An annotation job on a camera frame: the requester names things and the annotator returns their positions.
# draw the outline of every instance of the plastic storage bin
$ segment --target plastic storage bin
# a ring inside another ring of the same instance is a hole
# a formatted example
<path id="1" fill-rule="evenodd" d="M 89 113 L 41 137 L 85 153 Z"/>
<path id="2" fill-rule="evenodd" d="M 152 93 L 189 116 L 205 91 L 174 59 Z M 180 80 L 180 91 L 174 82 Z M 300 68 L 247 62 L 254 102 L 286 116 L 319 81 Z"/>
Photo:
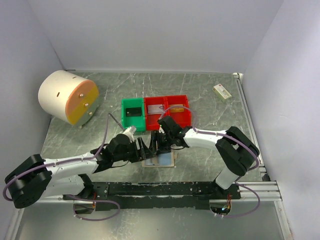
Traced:
<path id="1" fill-rule="evenodd" d="M 170 105 L 182 104 L 184 107 L 189 108 L 188 98 L 186 95 L 173 95 L 166 96 L 168 107 Z M 186 126 L 191 126 L 191 113 L 187 109 L 183 109 L 182 112 L 172 112 L 172 110 L 168 110 L 169 115 L 175 120 L 177 124 L 179 124 L 182 128 Z"/>
<path id="2" fill-rule="evenodd" d="M 143 132 L 146 130 L 145 121 L 145 105 L 144 99 L 141 98 L 125 98 L 122 99 L 122 125 L 124 128 L 135 126 L 137 132 Z"/>
<path id="3" fill-rule="evenodd" d="M 161 114 L 148 114 L 148 106 L 149 105 L 163 105 L 164 110 L 168 108 L 168 102 L 166 97 L 164 96 L 154 96 L 154 97 L 145 97 L 144 98 L 144 113 L 145 113 L 145 125 L 146 130 L 159 130 L 160 126 L 158 124 L 158 119 Z"/>

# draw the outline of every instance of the green panel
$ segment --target green panel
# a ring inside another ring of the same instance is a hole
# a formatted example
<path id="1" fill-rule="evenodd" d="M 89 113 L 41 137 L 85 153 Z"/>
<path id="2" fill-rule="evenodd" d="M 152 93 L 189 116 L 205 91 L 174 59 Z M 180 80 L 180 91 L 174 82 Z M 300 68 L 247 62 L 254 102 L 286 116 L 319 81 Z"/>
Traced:
<path id="1" fill-rule="evenodd" d="M 125 98 L 122 99 L 122 125 L 124 128 L 135 126 L 137 132 L 144 132 L 146 130 L 145 104 L 142 97 L 139 98 Z M 142 110 L 141 116 L 126 116 L 127 108 L 140 107 Z"/>

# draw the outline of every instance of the black object in green bin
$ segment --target black object in green bin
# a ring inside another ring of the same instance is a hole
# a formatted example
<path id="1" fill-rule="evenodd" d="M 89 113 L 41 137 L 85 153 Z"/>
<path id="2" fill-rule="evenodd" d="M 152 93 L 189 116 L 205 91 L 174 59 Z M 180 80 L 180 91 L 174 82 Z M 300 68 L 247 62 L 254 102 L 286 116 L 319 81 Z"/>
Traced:
<path id="1" fill-rule="evenodd" d="M 142 116 L 142 108 L 141 107 L 128 107 L 125 109 L 126 117 L 140 117 Z"/>

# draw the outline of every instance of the metal frame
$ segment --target metal frame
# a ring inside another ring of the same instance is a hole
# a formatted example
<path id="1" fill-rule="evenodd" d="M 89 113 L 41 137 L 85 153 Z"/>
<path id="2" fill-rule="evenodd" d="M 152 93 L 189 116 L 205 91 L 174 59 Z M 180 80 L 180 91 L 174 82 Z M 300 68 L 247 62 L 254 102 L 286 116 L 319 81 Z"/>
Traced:
<path id="1" fill-rule="evenodd" d="M 253 124 L 251 121 L 251 117 L 249 114 L 248 106 L 246 103 L 245 95 L 244 95 L 244 92 L 242 89 L 242 84 L 241 84 L 242 74 L 237 73 L 237 74 L 233 74 L 233 76 L 235 78 L 238 92 L 240 95 L 240 101 L 241 101 L 242 107 L 244 109 L 245 119 L 246 119 L 246 122 L 249 127 L 250 137 L 251 137 L 252 141 L 254 142 L 254 144 L 259 148 L 258 140 L 257 140 L 256 134 L 255 134 L 255 130 L 254 130 L 254 127 L 253 127 Z M 258 159 L 260 161 L 259 171 L 262 175 L 264 175 L 267 173 L 267 171 L 266 171 L 265 164 L 263 162 L 261 155 L 259 156 Z M 251 188 L 252 190 L 257 192 L 261 201 L 274 202 L 274 206 L 275 206 L 275 209 L 277 212 L 277 216 L 278 216 L 278 220 L 279 220 L 280 227 L 282 230 L 283 238 L 285 240 L 293 240 L 293 234 L 290 230 L 288 218 L 286 216 L 286 212 L 285 212 L 284 205 L 282 202 L 281 193 L 278 188 L 277 182 L 276 181 L 251 181 L 251 182 L 239 182 L 239 183 L 243 184 L 245 186 L 248 186 L 249 188 Z M 257 197 L 249 190 L 247 190 L 243 187 L 240 187 L 239 190 L 240 190 L 241 199 L 234 199 L 233 201 L 235 201 L 235 202 L 256 202 L 257 201 Z M 209 201 L 209 203 L 218 203 L 218 202 L 225 202 L 225 200 L 210 200 Z M 91 202 L 77 201 L 77 200 L 75 200 L 75 201 L 63 200 L 63 196 L 59 195 L 59 196 L 46 197 L 44 199 L 39 200 L 38 203 L 43 203 L 43 204 L 47 204 L 47 203 L 69 203 L 69 204 L 82 203 L 82 204 L 85 204 L 85 203 L 91 203 Z M 16 238 L 23 213 L 24 213 L 24 209 L 16 209 L 14 211 L 14 214 L 12 216 L 5 240 L 14 240 Z"/>

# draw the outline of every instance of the gray marble surface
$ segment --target gray marble surface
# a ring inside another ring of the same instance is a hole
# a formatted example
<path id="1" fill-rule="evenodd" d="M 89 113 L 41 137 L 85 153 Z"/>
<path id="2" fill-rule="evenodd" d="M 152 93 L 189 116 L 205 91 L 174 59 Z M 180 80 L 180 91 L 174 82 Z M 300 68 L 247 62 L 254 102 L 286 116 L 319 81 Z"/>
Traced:
<path id="1" fill-rule="evenodd" d="M 41 152 L 43 158 L 77 156 L 99 147 L 103 139 L 106 117 L 112 113 L 121 120 L 121 100 L 165 95 L 187 95 L 189 106 L 198 116 L 197 127 L 205 130 L 240 128 L 247 136 L 249 127 L 232 74 L 171 74 L 171 73 L 80 73 L 98 86 L 100 107 L 82 129 L 54 117 L 50 123 Z M 212 88 L 222 84 L 232 98 L 222 102 Z M 110 120 L 108 142 L 121 129 Z M 148 132 L 139 133 L 149 145 Z M 179 151 L 175 167 L 142 167 L 141 162 L 109 169 L 90 176 L 101 182 L 166 182 L 212 181 L 225 166 L 217 150 L 187 148 Z M 240 181 L 261 181 L 258 169 L 250 171 Z"/>

